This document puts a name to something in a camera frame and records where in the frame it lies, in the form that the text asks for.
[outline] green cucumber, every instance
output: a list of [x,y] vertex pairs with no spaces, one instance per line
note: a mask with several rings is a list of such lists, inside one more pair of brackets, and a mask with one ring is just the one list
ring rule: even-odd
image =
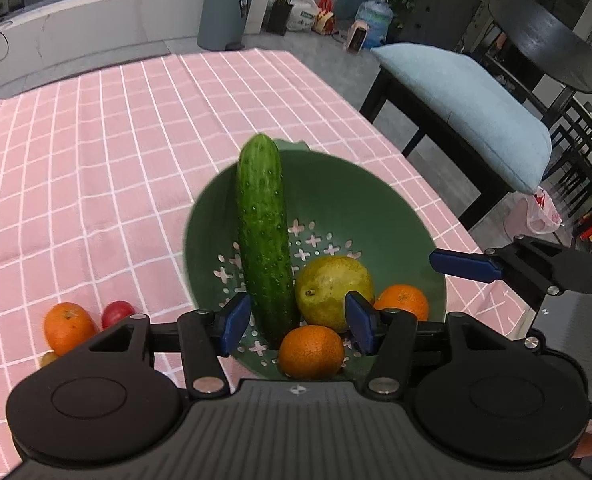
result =
[[265,134],[247,141],[236,173],[238,243],[256,326],[277,350],[298,327],[289,234],[282,187],[281,154]]

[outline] checkered tablecloth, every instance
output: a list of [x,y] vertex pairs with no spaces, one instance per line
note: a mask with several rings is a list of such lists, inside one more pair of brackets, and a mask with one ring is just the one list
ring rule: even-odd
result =
[[[153,322],[192,309],[185,220],[259,130],[364,166],[413,206],[438,247],[478,250],[399,151],[287,52],[151,59],[0,101],[0,475],[18,462],[7,394],[48,350],[44,314],[73,301],[99,322],[118,299]],[[503,283],[450,277],[447,309],[508,334],[525,304]],[[224,361],[234,382],[248,373]],[[178,355],[156,367],[183,383]]]

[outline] black cabinet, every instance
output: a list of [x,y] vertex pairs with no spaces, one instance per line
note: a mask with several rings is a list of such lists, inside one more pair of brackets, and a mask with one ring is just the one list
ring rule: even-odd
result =
[[480,0],[415,0],[392,28],[387,43],[420,43],[454,50],[480,6]]

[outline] light blue cushion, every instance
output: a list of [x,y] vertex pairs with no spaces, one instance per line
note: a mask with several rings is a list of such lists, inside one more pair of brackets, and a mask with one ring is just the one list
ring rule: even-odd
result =
[[551,157],[549,131],[478,63],[413,43],[372,52],[511,188],[536,191]]

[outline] trash bag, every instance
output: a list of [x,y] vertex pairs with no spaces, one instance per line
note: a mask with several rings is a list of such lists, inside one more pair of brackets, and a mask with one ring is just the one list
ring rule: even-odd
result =
[[533,195],[523,195],[504,220],[504,230],[511,240],[516,235],[544,235],[562,225],[553,200],[542,187]]
[[311,30],[320,9],[315,0],[292,0],[291,14],[287,20],[287,30],[301,32]]

